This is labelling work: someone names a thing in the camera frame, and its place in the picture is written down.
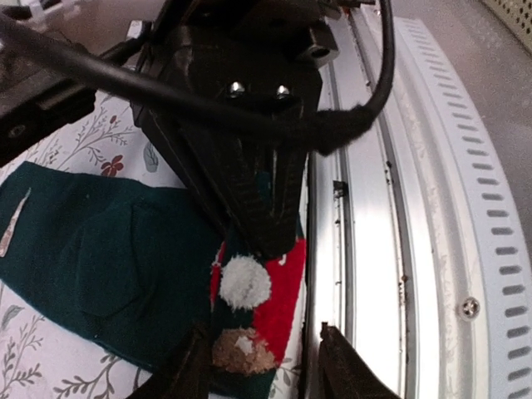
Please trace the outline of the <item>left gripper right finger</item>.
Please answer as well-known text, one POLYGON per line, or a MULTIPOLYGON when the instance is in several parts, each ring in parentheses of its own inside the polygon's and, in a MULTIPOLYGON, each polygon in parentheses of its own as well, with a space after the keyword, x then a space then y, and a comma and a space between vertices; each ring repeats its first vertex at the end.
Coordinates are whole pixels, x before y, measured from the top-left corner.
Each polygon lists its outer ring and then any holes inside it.
POLYGON ((319 397, 336 399, 397 399, 336 326, 322 323, 318 349, 319 397))

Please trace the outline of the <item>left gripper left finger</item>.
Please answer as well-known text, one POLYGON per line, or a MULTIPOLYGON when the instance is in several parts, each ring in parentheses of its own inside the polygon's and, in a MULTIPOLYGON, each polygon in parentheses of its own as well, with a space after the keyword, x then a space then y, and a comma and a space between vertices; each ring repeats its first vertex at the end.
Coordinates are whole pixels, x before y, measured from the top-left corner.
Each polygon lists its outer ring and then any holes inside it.
POLYGON ((131 399, 208 398, 211 354, 206 326, 195 323, 163 365, 131 393, 131 399))

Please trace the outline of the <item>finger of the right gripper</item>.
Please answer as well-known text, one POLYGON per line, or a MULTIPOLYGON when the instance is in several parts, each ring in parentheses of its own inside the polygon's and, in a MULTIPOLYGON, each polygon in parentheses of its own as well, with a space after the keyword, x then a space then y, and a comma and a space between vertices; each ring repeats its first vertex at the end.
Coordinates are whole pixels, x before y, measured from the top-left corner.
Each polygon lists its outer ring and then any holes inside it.
POLYGON ((279 148, 183 123, 182 135, 251 250, 277 258, 295 245, 305 150, 279 148))

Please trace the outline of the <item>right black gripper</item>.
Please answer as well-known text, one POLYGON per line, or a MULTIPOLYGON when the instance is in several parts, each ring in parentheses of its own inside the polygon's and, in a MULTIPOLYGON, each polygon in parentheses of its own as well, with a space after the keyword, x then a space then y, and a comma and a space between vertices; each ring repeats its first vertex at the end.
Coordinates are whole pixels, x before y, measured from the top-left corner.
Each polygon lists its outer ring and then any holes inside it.
POLYGON ((321 82, 312 66, 274 47, 237 42, 181 21, 191 2, 171 1, 155 27, 100 56, 52 38, 83 17, 84 1, 1 8, 1 134, 45 137, 93 110, 96 91, 128 100, 141 128, 219 233, 229 215, 182 135, 182 124, 237 137, 319 137, 321 82))

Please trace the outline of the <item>dark green christmas sock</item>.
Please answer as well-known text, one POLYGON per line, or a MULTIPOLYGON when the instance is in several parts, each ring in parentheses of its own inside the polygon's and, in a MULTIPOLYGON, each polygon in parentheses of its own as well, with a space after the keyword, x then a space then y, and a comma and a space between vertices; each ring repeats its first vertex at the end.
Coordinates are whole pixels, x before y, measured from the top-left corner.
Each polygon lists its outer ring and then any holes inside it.
POLYGON ((195 323, 209 392, 268 397, 306 262, 220 235, 184 189, 26 162, 1 186, 1 280, 45 318, 153 374, 195 323))

